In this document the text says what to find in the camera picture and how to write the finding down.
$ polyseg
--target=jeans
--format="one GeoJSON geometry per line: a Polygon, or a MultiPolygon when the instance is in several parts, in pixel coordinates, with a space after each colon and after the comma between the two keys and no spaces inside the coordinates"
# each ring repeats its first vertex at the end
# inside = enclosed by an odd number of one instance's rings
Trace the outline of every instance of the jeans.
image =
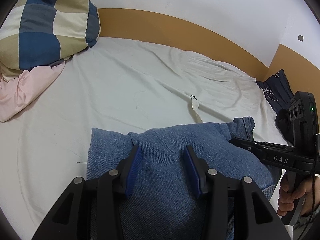
{"type": "MultiPolygon", "coordinates": [[[[223,175],[235,179],[250,176],[270,199],[280,170],[263,165],[249,151],[228,142],[234,137],[253,140],[254,126],[251,117],[244,117],[230,123],[178,125],[128,135],[92,128],[87,179],[116,168],[133,145],[141,146],[143,159],[133,194],[120,205],[124,239],[199,239],[206,201],[196,200],[191,193],[182,151],[186,145],[192,145],[199,158],[223,175]]],[[[234,225],[231,198],[228,215],[231,240],[234,225]]]]}

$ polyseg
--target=bed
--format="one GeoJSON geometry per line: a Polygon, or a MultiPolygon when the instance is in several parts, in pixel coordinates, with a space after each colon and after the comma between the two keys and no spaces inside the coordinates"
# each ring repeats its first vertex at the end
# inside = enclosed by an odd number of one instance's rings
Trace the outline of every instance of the bed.
{"type": "MultiPolygon", "coordinates": [[[[254,139],[286,144],[255,78],[201,54],[100,37],[75,54],[33,103],[0,123],[0,205],[32,238],[76,176],[86,176],[91,128],[123,134],[251,116],[254,139]]],[[[277,208],[278,189],[271,203],[277,208]]]]}

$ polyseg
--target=pink blanket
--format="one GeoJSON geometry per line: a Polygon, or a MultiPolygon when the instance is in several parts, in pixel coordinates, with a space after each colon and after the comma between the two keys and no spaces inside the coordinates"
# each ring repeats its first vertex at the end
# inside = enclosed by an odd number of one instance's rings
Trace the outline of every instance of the pink blanket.
{"type": "Polygon", "coordinates": [[[0,122],[5,122],[35,100],[56,78],[65,63],[38,66],[6,82],[0,74],[0,122]]]}

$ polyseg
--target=plaid pillow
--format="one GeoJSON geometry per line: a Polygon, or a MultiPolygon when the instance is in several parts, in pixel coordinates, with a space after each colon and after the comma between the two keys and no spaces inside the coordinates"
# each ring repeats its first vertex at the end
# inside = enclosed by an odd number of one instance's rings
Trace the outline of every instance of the plaid pillow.
{"type": "Polygon", "coordinates": [[[96,44],[97,8],[89,0],[19,0],[0,29],[6,81],[96,44]]]}

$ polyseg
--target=human hand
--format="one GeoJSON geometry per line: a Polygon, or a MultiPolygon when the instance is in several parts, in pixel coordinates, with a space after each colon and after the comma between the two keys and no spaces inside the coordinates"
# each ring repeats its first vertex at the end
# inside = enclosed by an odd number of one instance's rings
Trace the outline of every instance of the human hand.
{"type": "MultiPolygon", "coordinates": [[[[289,183],[287,179],[287,174],[285,173],[281,182],[279,190],[278,204],[279,208],[277,214],[279,216],[285,216],[288,211],[293,210],[295,199],[301,198],[305,193],[306,200],[300,212],[300,215],[309,215],[312,211],[312,178],[307,178],[303,180],[298,188],[293,192],[289,193],[289,183]]],[[[316,176],[315,179],[315,208],[320,204],[320,178],[316,176]]]]}

